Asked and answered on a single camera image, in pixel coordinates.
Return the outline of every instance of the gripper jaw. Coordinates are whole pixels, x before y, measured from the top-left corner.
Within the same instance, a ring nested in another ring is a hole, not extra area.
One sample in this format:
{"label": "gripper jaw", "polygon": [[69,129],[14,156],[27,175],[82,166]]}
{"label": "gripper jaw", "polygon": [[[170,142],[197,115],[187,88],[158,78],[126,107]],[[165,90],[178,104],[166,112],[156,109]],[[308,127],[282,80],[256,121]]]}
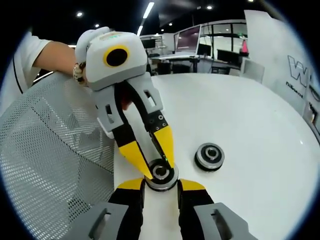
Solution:
{"label": "gripper jaw", "polygon": [[148,72],[93,92],[98,121],[106,133],[112,132],[120,153],[147,178],[152,179],[148,162],[122,110],[123,92],[135,104],[151,140],[168,167],[174,167],[172,130],[161,110],[163,104]]}

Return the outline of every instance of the computer monitor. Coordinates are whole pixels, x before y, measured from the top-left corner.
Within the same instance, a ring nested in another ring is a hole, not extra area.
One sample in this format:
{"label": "computer monitor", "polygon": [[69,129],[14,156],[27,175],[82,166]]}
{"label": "computer monitor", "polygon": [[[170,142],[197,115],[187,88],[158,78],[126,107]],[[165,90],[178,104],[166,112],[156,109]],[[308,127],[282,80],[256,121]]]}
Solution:
{"label": "computer monitor", "polygon": [[190,27],[179,33],[176,53],[197,53],[201,25]]}
{"label": "computer monitor", "polygon": [[142,40],[142,44],[145,49],[153,49],[156,47],[155,39]]}
{"label": "computer monitor", "polygon": [[198,55],[207,55],[207,56],[211,56],[211,46],[210,45],[206,45],[206,44],[199,44],[198,46]]}
{"label": "computer monitor", "polygon": [[218,51],[218,56],[217,56],[218,60],[235,64],[235,65],[240,64],[239,53],[236,53],[233,51],[220,50],[220,49],[218,49],[217,51]]}

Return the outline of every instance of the office desk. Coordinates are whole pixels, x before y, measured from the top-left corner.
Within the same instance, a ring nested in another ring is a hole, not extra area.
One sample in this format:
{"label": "office desk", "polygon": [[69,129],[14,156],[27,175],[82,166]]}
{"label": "office desk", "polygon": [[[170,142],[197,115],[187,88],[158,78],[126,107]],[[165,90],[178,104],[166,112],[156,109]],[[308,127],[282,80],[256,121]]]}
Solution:
{"label": "office desk", "polygon": [[169,61],[169,62],[182,62],[189,61],[192,63],[192,71],[193,73],[198,72],[198,64],[200,61],[210,62],[211,68],[217,69],[237,69],[240,70],[240,65],[236,65],[233,63],[228,63],[225,61],[212,59],[208,56],[196,55],[196,54],[170,54],[164,56],[151,57],[151,60],[158,60],[161,62]]}
{"label": "office desk", "polygon": [[192,71],[193,73],[198,72],[198,62],[200,59],[200,55],[195,54],[170,54],[164,56],[150,57],[151,60],[159,60],[161,62],[169,61],[169,62],[182,62],[189,61],[192,63]]}

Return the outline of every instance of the white glove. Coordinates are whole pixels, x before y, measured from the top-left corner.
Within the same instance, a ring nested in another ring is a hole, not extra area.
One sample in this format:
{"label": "white glove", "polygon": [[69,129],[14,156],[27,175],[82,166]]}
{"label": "white glove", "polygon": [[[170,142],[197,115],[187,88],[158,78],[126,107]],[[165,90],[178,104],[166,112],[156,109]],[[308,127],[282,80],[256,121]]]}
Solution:
{"label": "white glove", "polygon": [[90,29],[82,33],[79,37],[78,42],[76,43],[75,47],[75,59],[76,62],[81,64],[86,62],[87,60],[87,50],[89,48],[89,43],[94,38],[98,37],[99,35],[106,34],[110,32],[110,28],[107,26],[100,27],[98,29]]}

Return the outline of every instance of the gray plastic bracket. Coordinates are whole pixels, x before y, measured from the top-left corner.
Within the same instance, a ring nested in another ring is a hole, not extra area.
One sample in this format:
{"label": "gray plastic bracket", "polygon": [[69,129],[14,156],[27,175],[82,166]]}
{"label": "gray plastic bracket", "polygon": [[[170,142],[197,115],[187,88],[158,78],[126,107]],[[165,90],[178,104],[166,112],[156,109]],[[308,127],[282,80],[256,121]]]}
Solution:
{"label": "gray plastic bracket", "polygon": [[71,224],[71,229],[60,240],[92,240],[92,237],[103,221],[105,215],[108,215],[105,226],[100,229],[99,240],[117,240],[118,231],[121,222],[128,209],[127,205],[114,204],[110,202],[101,202],[93,206],[89,211],[79,215]]}
{"label": "gray plastic bracket", "polygon": [[223,203],[195,206],[205,240],[258,240],[248,223]]}
{"label": "gray plastic bracket", "polygon": [[[113,129],[124,124],[116,106],[115,86],[108,86],[100,91],[93,91],[92,96],[98,108],[98,121],[105,132],[111,132]],[[107,106],[111,110],[111,118],[107,114]]]}
{"label": "gray plastic bracket", "polygon": [[[127,80],[127,82],[139,94],[139,97],[141,98],[148,114],[164,108],[159,91],[154,87],[149,72],[146,72],[144,75],[130,78]],[[147,94],[152,98],[154,106],[150,103]]]}

